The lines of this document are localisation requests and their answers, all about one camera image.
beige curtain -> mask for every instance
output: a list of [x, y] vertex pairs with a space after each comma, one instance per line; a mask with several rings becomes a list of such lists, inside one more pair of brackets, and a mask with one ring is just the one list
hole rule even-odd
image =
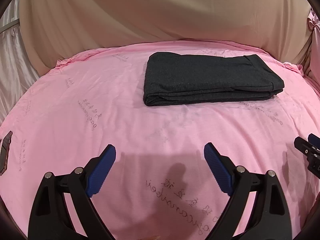
[[306, 0], [20, 0], [20, 24], [40, 75], [94, 48], [184, 38], [235, 41], [302, 63], [311, 43]]

pink bedsheet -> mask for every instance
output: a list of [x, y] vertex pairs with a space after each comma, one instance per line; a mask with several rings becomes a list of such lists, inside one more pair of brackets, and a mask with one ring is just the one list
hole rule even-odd
[[[147, 107], [142, 101], [144, 73], [156, 51], [257, 54], [285, 88], [266, 101]], [[260, 49], [232, 42], [171, 41], [90, 50], [59, 62], [3, 122], [1, 138], [9, 130], [13, 136], [0, 194], [27, 233], [43, 175], [70, 173], [113, 144], [116, 162], [92, 201], [116, 239], [159, 235], [201, 240], [228, 200], [203, 157], [204, 145], [212, 142], [235, 165], [277, 173], [296, 235], [319, 192], [319, 180], [307, 171], [293, 141], [320, 135], [319, 109], [319, 98], [298, 67], [283, 65]], [[251, 194], [238, 233], [253, 199]], [[83, 233], [74, 210], [71, 217]]]

